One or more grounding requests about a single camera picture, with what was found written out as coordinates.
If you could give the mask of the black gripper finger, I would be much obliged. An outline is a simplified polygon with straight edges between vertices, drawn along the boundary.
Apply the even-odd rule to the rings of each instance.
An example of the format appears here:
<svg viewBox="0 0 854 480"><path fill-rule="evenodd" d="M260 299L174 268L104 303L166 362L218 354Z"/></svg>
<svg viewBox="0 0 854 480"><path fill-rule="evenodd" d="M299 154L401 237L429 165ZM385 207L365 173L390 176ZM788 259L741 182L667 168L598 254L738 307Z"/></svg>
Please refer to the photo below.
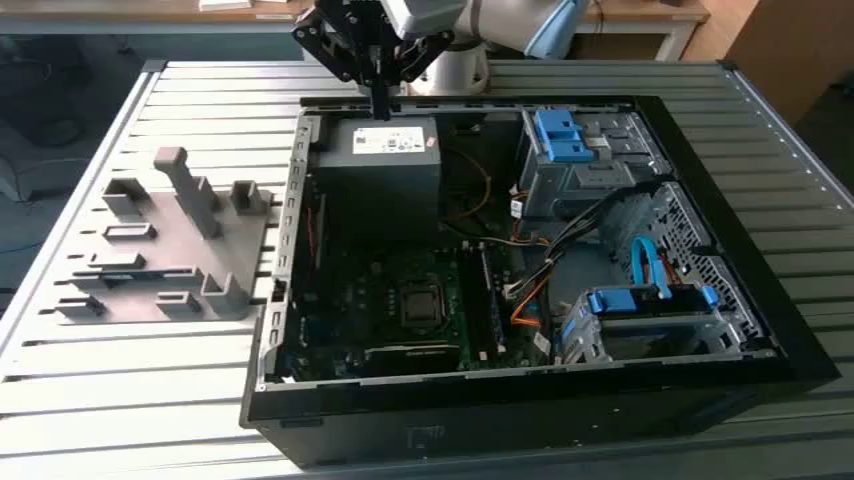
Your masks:
<svg viewBox="0 0 854 480"><path fill-rule="evenodd" d="M402 40L389 30L382 36L382 119L391 116L390 89L402 82L411 83L447 49L455 39L451 30L430 34L415 40Z"/></svg>
<svg viewBox="0 0 854 480"><path fill-rule="evenodd" d="M339 80L354 81L367 89L373 116L382 120L382 79L378 71L382 47L355 50L326 22L317 7L307 10L299 18L293 36Z"/></svg>

